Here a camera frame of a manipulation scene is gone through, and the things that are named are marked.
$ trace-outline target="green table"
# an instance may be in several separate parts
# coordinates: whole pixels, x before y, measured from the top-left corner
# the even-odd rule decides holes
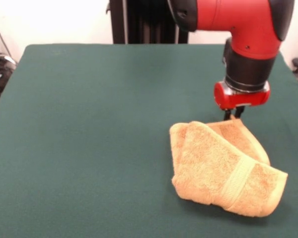
[[[298,238],[298,83],[243,120],[289,173],[277,210],[245,218],[178,198],[169,128],[219,121],[223,46],[26,48],[0,100],[0,238]]]

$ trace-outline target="cable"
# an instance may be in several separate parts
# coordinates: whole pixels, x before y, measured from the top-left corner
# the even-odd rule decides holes
[[[11,57],[11,56],[7,56],[5,54],[0,54],[0,57],[4,58],[5,60],[11,62],[12,64],[14,64],[15,66],[17,66],[17,62]]]
[[[0,39],[1,39],[1,41],[2,41],[2,43],[4,45],[4,47],[5,47],[6,51],[8,52],[9,56],[11,56],[11,53],[9,51],[9,48],[6,46],[6,43],[5,43],[5,41],[4,41],[4,39],[3,39],[2,35],[1,35],[1,32],[0,32]]]

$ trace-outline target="table surface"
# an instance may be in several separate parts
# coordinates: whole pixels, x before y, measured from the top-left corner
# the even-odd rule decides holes
[[[0,238],[298,238],[298,82],[277,58],[246,126],[289,173],[267,218],[178,198],[169,128],[220,121],[223,46],[26,48],[0,100]]]

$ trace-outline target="fabric texture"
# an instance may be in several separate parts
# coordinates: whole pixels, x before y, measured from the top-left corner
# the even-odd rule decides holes
[[[274,212],[288,174],[270,167],[265,150],[240,119],[170,129],[179,197],[249,217]]]

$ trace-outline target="black metal frame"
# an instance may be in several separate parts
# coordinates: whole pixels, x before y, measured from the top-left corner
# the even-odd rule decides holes
[[[170,9],[162,5],[157,13],[156,9],[139,11],[137,0],[126,0],[127,27],[124,24],[123,0],[110,0],[110,13],[114,44],[187,44],[189,34],[179,29],[176,36],[176,24]]]

